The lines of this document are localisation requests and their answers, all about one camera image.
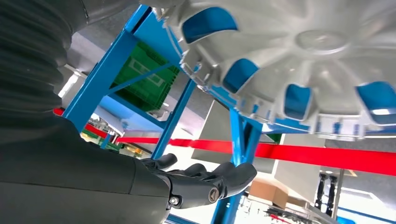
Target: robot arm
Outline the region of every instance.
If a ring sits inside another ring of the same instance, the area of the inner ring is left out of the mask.
[[[0,223],[158,224],[243,190],[251,165],[161,171],[83,141],[53,114],[71,35],[130,0],[0,0]]]

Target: ceiling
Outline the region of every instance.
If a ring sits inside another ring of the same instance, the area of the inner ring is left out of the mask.
[[[77,68],[84,73],[89,73],[95,63],[104,55],[105,51],[109,48],[116,35],[121,31],[125,22],[129,19],[136,8],[137,5],[131,6],[123,12],[104,21],[92,24],[74,35],[72,48],[68,53],[68,63],[72,67]],[[174,99],[178,99],[187,81],[188,77],[186,75],[179,75],[174,82],[169,95]],[[202,119],[205,119],[212,100],[212,96],[196,88],[187,107]],[[326,146],[396,152],[396,139],[366,139],[358,142],[327,140]],[[357,177],[345,177],[344,187],[372,192],[390,208],[396,210],[396,177],[357,171],[355,171],[355,173]]]

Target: green plastic crate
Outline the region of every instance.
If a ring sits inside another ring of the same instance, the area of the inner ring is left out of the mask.
[[[143,75],[167,62],[148,45],[139,42],[125,62],[112,87]],[[143,111],[158,110],[161,108],[178,73],[179,69],[171,66],[117,91],[116,94]]]

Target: cardboard box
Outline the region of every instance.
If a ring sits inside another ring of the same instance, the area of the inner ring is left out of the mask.
[[[249,199],[286,208],[288,193],[269,180],[255,179],[250,187]]]

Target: blue plastic insert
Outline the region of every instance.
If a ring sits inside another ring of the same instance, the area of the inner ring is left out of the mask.
[[[231,66],[224,78],[223,85],[230,92],[236,93],[258,69],[250,60],[240,59]]]
[[[187,43],[221,30],[238,30],[232,16],[219,7],[207,8],[184,22],[182,31]]]
[[[284,113],[291,118],[302,120],[311,98],[311,89],[290,84],[286,89]]]
[[[371,117],[378,124],[396,123],[396,94],[387,82],[373,82],[356,87]]]

